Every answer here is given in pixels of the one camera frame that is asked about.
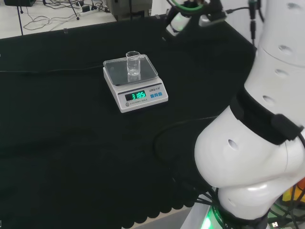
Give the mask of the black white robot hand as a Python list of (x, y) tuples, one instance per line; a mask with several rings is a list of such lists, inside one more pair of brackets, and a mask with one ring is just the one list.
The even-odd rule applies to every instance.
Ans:
[(201, 13), (207, 5), (205, 0), (167, 0), (171, 6), (166, 13), (166, 32), (175, 37), (189, 24), (193, 15)]

